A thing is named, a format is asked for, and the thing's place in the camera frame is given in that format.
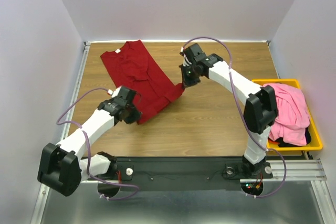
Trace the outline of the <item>red t shirt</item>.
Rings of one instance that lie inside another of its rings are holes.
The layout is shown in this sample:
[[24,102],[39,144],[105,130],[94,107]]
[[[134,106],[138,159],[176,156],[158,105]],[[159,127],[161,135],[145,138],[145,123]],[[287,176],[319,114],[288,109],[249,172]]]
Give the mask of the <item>red t shirt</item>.
[[115,51],[100,56],[116,87],[126,86],[141,96],[135,100],[142,113],[137,124],[144,124],[184,92],[181,83],[174,84],[155,62],[142,41],[127,41]]

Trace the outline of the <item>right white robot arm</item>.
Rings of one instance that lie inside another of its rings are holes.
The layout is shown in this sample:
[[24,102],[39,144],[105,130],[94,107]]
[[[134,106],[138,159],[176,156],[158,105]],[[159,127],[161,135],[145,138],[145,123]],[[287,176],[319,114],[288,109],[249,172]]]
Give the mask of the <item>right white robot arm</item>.
[[184,87],[191,87],[206,77],[226,88],[234,95],[238,112],[247,130],[248,142],[243,155],[241,170],[253,177],[262,170],[266,162],[267,141],[271,126],[278,116],[275,91],[262,87],[231,69],[218,55],[205,53],[183,56],[180,65]]

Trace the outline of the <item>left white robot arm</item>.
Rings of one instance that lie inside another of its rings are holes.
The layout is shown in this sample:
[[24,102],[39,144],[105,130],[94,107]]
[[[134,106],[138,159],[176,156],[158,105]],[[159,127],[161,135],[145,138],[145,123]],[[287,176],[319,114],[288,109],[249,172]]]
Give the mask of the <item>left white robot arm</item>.
[[96,175],[113,178],[117,166],[107,154],[91,156],[91,146],[106,131],[124,121],[132,124],[139,120],[141,112],[133,104],[118,105],[105,101],[92,116],[71,135],[57,144],[48,143],[42,150],[37,180],[70,196],[82,181]]

